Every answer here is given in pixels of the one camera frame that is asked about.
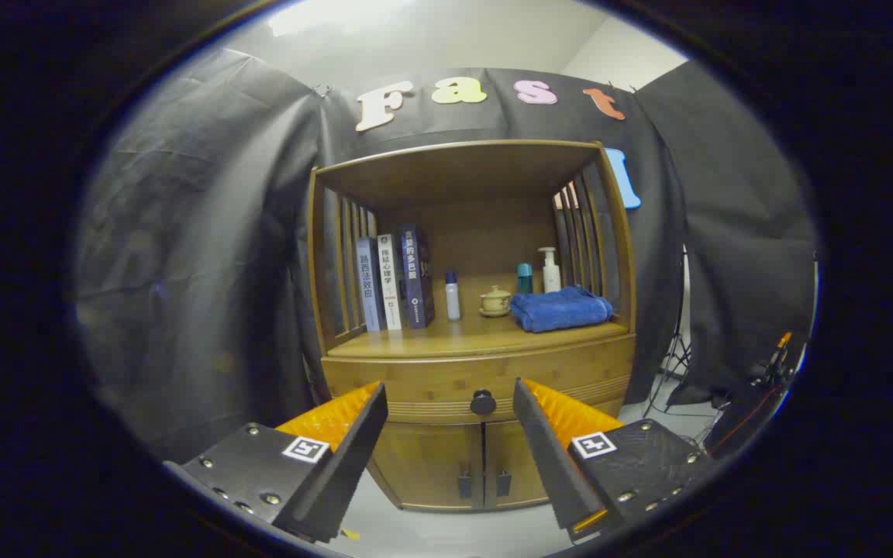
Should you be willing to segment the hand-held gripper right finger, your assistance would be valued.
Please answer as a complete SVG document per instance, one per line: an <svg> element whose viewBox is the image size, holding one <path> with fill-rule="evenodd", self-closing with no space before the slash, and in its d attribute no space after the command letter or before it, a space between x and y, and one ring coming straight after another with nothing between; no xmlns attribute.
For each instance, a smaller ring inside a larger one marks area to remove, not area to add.
<svg viewBox="0 0 893 558"><path fill-rule="evenodd" d="M642 522L700 488L715 460L651 419L625 424L531 379L513 408L560 529L573 541Z"/></svg>

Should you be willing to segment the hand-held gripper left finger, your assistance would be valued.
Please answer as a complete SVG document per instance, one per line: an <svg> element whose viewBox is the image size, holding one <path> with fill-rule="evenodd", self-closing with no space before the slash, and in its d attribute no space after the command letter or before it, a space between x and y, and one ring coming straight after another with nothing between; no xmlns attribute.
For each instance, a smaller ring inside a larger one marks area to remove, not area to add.
<svg viewBox="0 0 893 558"><path fill-rule="evenodd" d="M266 536L329 543L388 417L385 385L366 384L270 427L248 422L183 463L177 481Z"/></svg>

